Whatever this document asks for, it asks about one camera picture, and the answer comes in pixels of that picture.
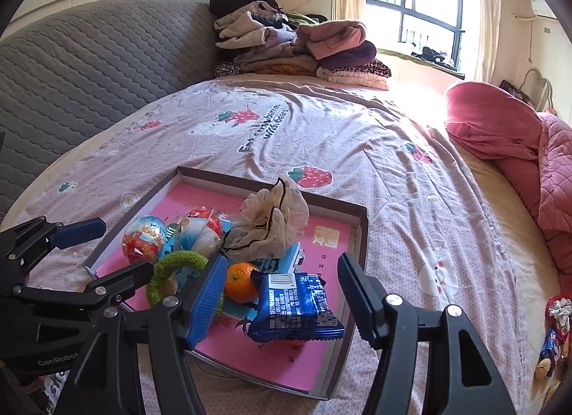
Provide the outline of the walnut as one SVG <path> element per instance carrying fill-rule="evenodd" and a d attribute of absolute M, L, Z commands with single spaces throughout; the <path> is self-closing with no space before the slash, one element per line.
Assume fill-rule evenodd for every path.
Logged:
<path fill-rule="evenodd" d="M 166 280 L 164 280 L 159 286 L 159 292 L 163 298 L 167 296 L 173 296 L 177 294 L 178 291 L 178 281 L 175 274 L 171 274 Z"/>

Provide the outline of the grey quilted headboard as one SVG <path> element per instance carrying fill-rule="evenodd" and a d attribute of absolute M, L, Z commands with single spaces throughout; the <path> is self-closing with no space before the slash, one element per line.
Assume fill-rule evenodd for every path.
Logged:
<path fill-rule="evenodd" d="M 136 111 L 210 77 L 208 0 L 100 0 L 1 42 L 1 213 L 51 165 Z"/>

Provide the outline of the orange tangerine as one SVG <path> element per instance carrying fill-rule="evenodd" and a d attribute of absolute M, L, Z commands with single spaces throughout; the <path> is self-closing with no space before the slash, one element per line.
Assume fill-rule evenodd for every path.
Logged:
<path fill-rule="evenodd" d="M 252 280 L 252 273 L 259 270 L 247 262 L 234 263 L 227 270 L 227 280 L 224 286 L 224 294 L 237 304 L 252 303 L 258 298 L 258 288 Z"/>

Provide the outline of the pink strawberry bed sheet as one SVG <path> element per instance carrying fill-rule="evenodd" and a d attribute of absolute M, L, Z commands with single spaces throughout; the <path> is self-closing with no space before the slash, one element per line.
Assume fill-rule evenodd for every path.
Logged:
<path fill-rule="evenodd" d="M 383 93 L 254 74 L 191 86 L 65 154 L 3 223 L 113 226 L 179 166 L 267 183 L 297 168 L 328 173 L 304 190 L 365 208 L 368 273 L 416 306 L 461 306 L 526 410 L 527 321 L 493 210 L 450 140 Z"/>

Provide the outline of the red clear-top surprise egg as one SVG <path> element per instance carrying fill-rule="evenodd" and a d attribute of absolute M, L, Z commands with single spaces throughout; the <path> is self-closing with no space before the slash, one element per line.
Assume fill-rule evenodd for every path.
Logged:
<path fill-rule="evenodd" d="M 135 219 L 122 237 L 122 252 L 130 264 L 148 261 L 155 264 L 167 242 L 167 228 L 161 218 L 144 216 Z"/>

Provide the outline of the snack items beside bed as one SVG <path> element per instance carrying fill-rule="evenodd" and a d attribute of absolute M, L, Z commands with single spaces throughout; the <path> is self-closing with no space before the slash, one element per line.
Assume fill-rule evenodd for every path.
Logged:
<path fill-rule="evenodd" d="M 545 307 L 546 336 L 534 371 L 537 380 L 552 377 L 569 357 L 571 343 L 571 296 L 557 295 Z"/>

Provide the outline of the pink quilted blanket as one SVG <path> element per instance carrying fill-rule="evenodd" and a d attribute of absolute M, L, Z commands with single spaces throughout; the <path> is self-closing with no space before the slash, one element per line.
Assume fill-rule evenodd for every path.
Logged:
<path fill-rule="evenodd" d="M 491 84 L 463 82 L 445 94 L 449 137 L 470 154 L 493 161 L 542 232 L 571 292 L 571 126 L 538 113 Z"/>

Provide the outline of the blue snack packet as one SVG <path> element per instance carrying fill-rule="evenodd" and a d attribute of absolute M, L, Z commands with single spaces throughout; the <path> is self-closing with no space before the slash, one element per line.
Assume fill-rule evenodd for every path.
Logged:
<path fill-rule="evenodd" d="M 325 282 L 308 273 L 260 274 L 258 311 L 247 335 L 265 344 L 274 340 L 340 340 L 345 328 L 330 309 Z"/>

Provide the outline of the white air conditioner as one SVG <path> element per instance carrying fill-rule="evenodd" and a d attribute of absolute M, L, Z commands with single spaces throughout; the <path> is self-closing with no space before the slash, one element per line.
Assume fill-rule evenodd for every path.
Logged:
<path fill-rule="evenodd" d="M 545 0 L 530 0 L 530 5 L 535 18 L 557 20 L 557 15 L 554 14 Z"/>

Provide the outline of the pile of folded clothes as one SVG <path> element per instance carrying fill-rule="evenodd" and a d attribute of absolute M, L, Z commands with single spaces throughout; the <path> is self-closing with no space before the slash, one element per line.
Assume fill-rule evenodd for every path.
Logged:
<path fill-rule="evenodd" d="M 275 0 L 209 0 L 215 16 L 215 77 L 245 73 L 316 76 L 381 91 L 392 72 L 355 20 L 297 18 Z"/>

